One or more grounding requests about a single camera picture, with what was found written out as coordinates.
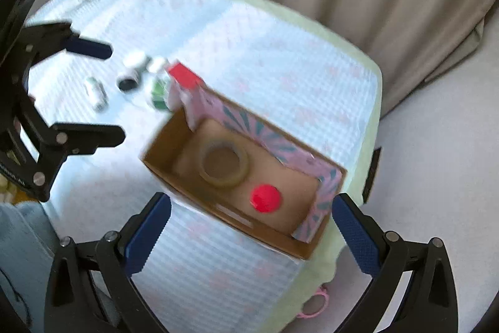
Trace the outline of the black bottomed small jar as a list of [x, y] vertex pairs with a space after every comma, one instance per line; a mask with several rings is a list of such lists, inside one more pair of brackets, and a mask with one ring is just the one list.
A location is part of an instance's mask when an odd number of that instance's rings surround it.
[[141, 74], [135, 70], [129, 70], [117, 78], [116, 85], [123, 93], [136, 90], [141, 83]]

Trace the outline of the pink patterned cardboard box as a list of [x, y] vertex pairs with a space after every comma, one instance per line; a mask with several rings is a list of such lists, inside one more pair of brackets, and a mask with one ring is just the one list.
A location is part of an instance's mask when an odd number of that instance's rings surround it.
[[[198, 173], [209, 140], [231, 140], [249, 155], [249, 173], [236, 187], [219, 189]], [[347, 170], [254, 112], [201, 85], [151, 141], [143, 163], [165, 186], [231, 227], [282, 253], [309, 259], [322, 237], [333, 198]], [[251, 191], [271, 184], [283, 196], [278, 210], [260, 213]]]

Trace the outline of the white pill bottle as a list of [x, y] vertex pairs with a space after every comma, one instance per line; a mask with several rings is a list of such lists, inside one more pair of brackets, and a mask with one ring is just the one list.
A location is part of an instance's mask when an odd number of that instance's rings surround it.
[[94, 77], [85, 80], [85, 93], [91, 107], [95, 111], [103, 111], [107, 107], [107, 94], [102, 83]]

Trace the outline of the green label white jar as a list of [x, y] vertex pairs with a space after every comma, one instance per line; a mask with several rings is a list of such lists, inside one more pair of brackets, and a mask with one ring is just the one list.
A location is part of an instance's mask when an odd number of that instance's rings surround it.
[[172, 80], [169, 77], [156, 77], [151, 83], [150, 103], [159, 111], [169, 111], [168, 97]]

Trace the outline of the pale green mattress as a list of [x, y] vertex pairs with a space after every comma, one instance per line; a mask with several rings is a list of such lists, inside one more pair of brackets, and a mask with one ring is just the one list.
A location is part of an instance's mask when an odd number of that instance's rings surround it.
[[[122, 0], [121, 17], [147, 45], [165, 47], [245, 114], [228, 117], [277, 154], [269, 121], [347, 171], [360, 202], [380, 117], [381, 74], [358, 48], [268, 0]], [[279, 253], [175, 194], [172, 217], [137, 277], [172, 332], [279, 332], [335, 275], [339, 230], [307, 221], [307, 260]]]

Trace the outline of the white earbuds case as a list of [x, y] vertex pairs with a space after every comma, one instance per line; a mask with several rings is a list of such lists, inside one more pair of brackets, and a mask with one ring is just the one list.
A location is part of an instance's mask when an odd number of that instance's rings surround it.
[[156, 75], [160, 73], [160, 71], [162, 71], [168, 65], [169, 65], [168, 59], [166, 59], [163, 56], [155, 56], [148, 63], [146, 69], [148, 73]]

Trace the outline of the yellow tape roll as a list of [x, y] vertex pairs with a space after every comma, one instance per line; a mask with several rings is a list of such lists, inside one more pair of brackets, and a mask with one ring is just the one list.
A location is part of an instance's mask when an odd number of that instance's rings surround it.
[[250, 158], [238, 143], [214, 139], [202, 145], [197, 166], [201, 178], [208, 184], [219, 189], [230, 189], [247, 177]]

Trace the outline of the blue pink checkered blanket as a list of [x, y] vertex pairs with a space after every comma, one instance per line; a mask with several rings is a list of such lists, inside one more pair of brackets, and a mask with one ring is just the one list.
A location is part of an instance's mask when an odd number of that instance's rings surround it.
[[48, 123], [111, 123], [125, 141], [69, 158], [44, 209], [91, 240], [156, 192], [172, 215], [133, 278], [171, 332], [280, 332], [335, 275], [332, 199], [360, 202], [381, 73], [362, 51], [266, 0], [50, 0], [113, 46], [31, 69]]

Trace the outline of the red round lid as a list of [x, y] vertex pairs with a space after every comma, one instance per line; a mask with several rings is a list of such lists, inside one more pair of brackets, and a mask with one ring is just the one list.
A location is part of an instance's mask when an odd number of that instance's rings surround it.
[[260, 213], [272, 213], [278, 210], [282, 204], [281, 192], [271, 184], [260, 184], [250, 194], [252, 207]]

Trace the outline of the white lid jar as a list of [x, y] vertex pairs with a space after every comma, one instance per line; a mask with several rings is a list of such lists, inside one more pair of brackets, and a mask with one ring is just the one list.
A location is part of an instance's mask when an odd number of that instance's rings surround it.
[[123, 58], [123, 65], [125, 68], [139, 72], [143, 72], [147, 68], [149, 62], [150, 57], [140, 50], [131, 51]]

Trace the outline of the red rectangular box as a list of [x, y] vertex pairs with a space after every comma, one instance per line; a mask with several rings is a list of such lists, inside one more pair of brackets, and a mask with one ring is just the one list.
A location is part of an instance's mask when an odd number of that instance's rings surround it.
[[190, 70], [181, 62], [174, 62], [169, 68], [167, 68], [167, 73], [182, 89], [187, 91], [192, 91], [205, 83], [200, 76], [195, 74], [195, 72]]

